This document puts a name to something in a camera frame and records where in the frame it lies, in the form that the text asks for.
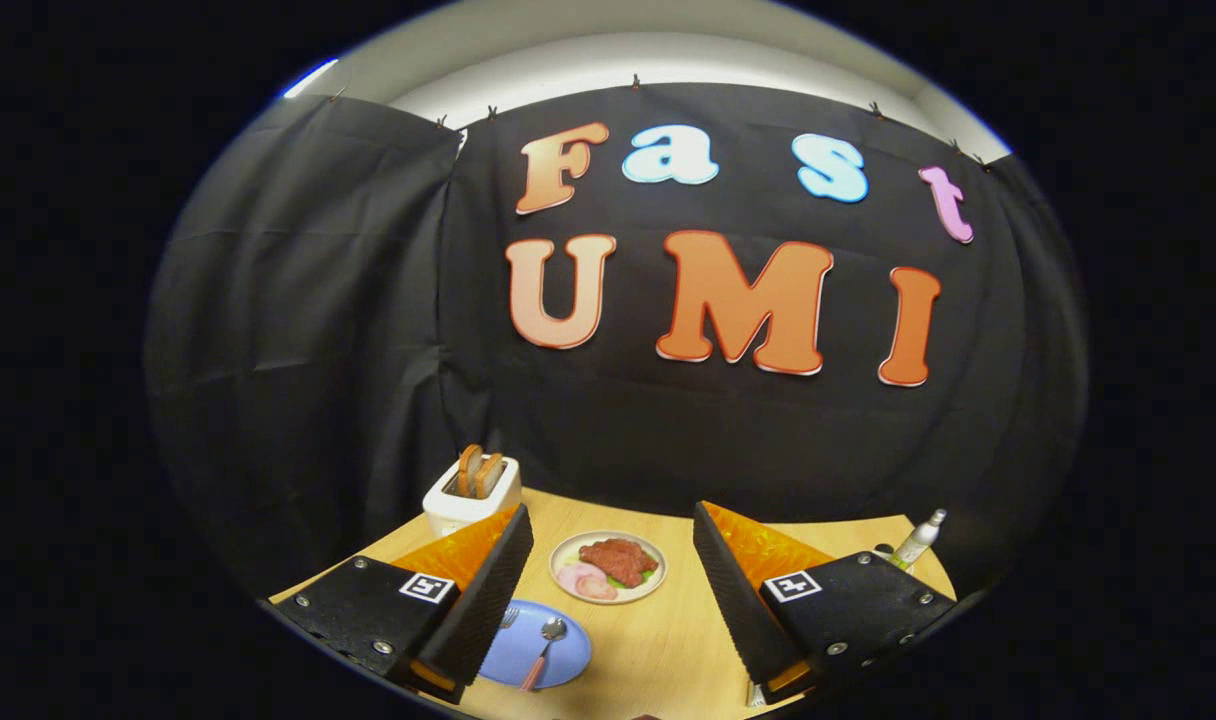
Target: bread slice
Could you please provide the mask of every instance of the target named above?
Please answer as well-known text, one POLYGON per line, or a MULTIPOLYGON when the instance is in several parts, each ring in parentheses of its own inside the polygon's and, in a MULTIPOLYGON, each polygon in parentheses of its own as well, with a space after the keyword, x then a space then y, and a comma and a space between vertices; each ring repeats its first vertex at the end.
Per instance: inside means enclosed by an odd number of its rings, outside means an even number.
POLYGON ((484 465, 477 471, 474 482, 474 497, 477 500, 488 497, 497 485, 497 480, 502 479, 502 454, 494 452, 488 460, 484 460, 484 465))
POLYGON ((475 479, 475 473, 484 465, 484 448, 471 445, 461 454, 457 461, 457 495, 461 497, 474 497, 474 489, 471 483, 475 479))

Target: pink letter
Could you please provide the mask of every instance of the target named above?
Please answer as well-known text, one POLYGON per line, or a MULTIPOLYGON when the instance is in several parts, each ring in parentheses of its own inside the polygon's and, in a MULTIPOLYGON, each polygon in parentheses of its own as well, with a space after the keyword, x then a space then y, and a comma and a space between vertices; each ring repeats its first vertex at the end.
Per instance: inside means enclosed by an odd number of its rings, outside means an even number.
POLYGON ((506 259, 511 261, 511 322, 533 345, 568 350, 590 341, 599 327, 603 304, 604 259, 617 249, 607 234, 582 234, 564 246, 573 259, 572 315, 556 320, 545 314, 541 302, 545 260, 554 254, 548 240, 522 240, 511 243, 506 259))
POLYGON ((973 242, 973 225, 959 218, 959 206, 957 206, 964 201, 964 192, 950 184, 946 170, 924 168, 919 170, 919 179, 931 186, 931 198, 938 204, 938 218, 941 218, 941 224, 950 237, 964 244, 973 242))

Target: white plate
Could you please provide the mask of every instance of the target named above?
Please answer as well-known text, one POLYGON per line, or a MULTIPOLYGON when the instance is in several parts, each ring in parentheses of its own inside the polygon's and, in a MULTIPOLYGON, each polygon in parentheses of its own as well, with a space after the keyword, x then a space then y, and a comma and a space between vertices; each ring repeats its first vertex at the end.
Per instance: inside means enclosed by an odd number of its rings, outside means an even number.
POLYGON ((623 602, 631 602, 644 597, 647 594, 655 591, 662 580, 666 579, 666 556, 662 555, 662 551, 657 550, 653 542, 646 541, 646 539, 640 536, 632 536, 630 533, 620 533, 614 530, 596 530, 593 533, 581 533, 580 536, 568 538, 565 541, 559 542, 559 546, 554 549, 554 552, 550 553, 550 579, 554 580, 554 584, 563 587, 564 592, 576 597, 578 600, 584 600, 586 602, 595 602, 595 604, 621 604, 623 602), (563 570, 568 566, 579 564, 581 562, 581 546, 584 544, 595 544, 598 541, 604 541, 608 538, 620 538, 627 539, 627 541, 638 542, 640 547, 644 549, 652 559, 657 561, 657 570, 644 579, 643 584, 638 587, 613 587, 617 591, 617 597, 613 598, 599 598, 585 596, 576 591, 576 587, 568 587, 564 583, 559 583, 559 570, 563 570))

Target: black curtain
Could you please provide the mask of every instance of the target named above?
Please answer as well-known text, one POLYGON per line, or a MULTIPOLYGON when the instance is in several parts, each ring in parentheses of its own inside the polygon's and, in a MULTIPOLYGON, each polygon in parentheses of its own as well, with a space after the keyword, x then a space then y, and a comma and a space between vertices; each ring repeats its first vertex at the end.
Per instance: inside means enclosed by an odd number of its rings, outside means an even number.
MULTIPOLYGON (((201 184, 152 299, 147 370, 179 496, 255 594, 342 559, 420 512, 468 441, 516 456, 528 486, 760 521, 950 516, 938 552, 957 591, 991 583, 1074 455, 1087 396, 1083 302, 1069 244, 1028 174, 895 120, 766 88, 612 88, 457 133, 338 99, 275 105, 201 184), (520 147, 589 123, 575 196, 531 215, 520 147), (708 133, 710 182, 623 175, 631 136, 708 133), (790 141, 840 137, 869 192, 846 204, 796 180, 790 141), (946 235, 918 170, 961 187, 972 243, 946 235), (812 377, 658 356, 676 264, 668 234, 724 234, 751 281, 787 241, 827 247, 812 377), (603 314, 585 345, 519 337, 506 247, 545 238, 550 315, 572 310, 578 234, 610 234, 603 314), (923 387, 884 386, 897 296, 936 275, 923 387)), ((751 343, 762 343, 759 337, 751 343)), ((714 338, 709 325, 706 337, 714 338)))
POLYGON ((207 173, 161 260, 146 375, 175 491, 266 596, 411 514, 444 432, 438 224, 457 133, 278 101, 207 173))

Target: white toaster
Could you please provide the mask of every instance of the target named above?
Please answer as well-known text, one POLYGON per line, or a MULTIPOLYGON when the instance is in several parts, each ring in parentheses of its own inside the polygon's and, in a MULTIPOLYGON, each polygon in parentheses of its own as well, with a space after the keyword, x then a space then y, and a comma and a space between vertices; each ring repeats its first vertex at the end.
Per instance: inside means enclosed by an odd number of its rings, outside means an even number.
POLYGON ((502 457, 502 477, 492 486, 484 500, 461 497, 454 493, 457 485, 457 462, 444 471, 444 474, 430 486, 430 491, 421 500, 426 519, 435 538, 451 536, 452 533, 496 514, 511 510, 520 502, 520 465, 510 456, 502 457))

